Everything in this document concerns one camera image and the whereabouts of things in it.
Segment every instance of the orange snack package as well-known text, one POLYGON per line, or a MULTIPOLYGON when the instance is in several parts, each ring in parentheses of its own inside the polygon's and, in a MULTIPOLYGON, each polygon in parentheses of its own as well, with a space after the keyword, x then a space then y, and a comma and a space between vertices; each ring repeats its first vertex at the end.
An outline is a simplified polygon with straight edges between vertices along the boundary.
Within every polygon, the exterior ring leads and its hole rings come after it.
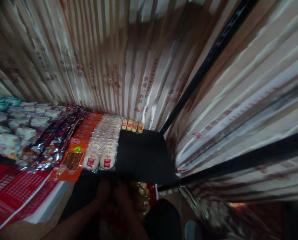
POLYGON ((82 124, 88 125, 98 125, 101 122, 102 118, 95 118, 94 120, 84 119, 82 124))
POLYGON ((88 117, 102 118, 102 117, 103 117, 103 114, 99 114, 99 113, 89 113, 88 117))
POLYGON ((60 165, 52 170, 48 181, 76 182, 82 171, 88 144, 88 139, 71 138, 60 165))

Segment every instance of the shiny plastic curtain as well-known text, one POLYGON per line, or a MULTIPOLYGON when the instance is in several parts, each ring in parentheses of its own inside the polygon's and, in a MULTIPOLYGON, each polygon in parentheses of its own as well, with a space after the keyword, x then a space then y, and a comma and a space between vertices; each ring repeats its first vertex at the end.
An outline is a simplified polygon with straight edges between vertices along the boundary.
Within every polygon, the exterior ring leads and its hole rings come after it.
POLYGON ((0 95, 81 104, 159 129, 237 3, 3 1, 0 95))

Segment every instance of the floor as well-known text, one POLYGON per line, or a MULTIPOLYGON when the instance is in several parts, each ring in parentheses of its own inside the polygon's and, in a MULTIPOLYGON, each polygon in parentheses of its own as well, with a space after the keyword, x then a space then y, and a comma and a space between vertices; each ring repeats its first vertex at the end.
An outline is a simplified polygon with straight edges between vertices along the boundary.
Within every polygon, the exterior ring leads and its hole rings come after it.
POLYGON ((179 191, 173 190, 172 193, 162 193, 159 194, 159 198, 164 198, 172 203, 175 208, 178 210, 181 218, 181 230, 182 230, 182 239, 184 240, 184 227, 187 221, 196 220, 198 221, 197 216, 193 212, 192 208, 188 204, 185 198, 179 193, 179 191))

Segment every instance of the person's leg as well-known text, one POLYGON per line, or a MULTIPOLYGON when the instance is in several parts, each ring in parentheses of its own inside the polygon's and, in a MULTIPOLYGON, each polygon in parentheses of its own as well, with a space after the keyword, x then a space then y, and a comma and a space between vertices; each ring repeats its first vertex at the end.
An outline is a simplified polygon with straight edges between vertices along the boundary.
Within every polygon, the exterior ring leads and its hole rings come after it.
POLYGON ((180 215, 167 200, 160 199, 146 216, 144 227, 150 239, 181 240, 180 215))
MULTIPOLYGON (((92 175, 81 175, 76 182, 72 195, 68 200, 65 209, 62 212, 62 215, 59 219, 59 222, 62 222, 87 204, 91 202, 96 197, 97 186, 100 179, 92 175)), ((95 236, 94 239, 97 239, 99 235, 99 226, 100 226, 100 214, 96 214, 84 227, 80 233, 78 239, 87 239, 89 236, 95 236)))

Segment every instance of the plastic packaging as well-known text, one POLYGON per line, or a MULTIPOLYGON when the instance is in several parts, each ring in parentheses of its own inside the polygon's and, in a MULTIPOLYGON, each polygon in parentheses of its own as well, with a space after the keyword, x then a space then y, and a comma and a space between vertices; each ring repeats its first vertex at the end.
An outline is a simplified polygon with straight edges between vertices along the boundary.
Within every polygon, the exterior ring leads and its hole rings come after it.
POLYGON ((133 122, 133 124, 132 124, 132 132, 137 132, 137 128, 138 128, 138 122, 133 122))
POLYGON ((21 104, 21 99, 13 98, 13 97, 6 97, 6 103, 9 104, 9 106, 19 107, 21 104))
POLYGON ((133 121, 132 121, 131 119, 129 119, 129 121, 128 121, 128 125, 127 125, 127 130, 128 130, 128 131, 131 131, 131 129, 132 129, 132 125, 133 125, 133 121))
POLYGON ((137 133, 139 133, 139 134, 143 133, 143 123, 139 123, 139 124, 138 124, 138 130, 137 130, 137 133))
POLYGON ((18 160, 21 156, 21 139, 12 134, 0 134, 0 154, 4 157, 18 160))

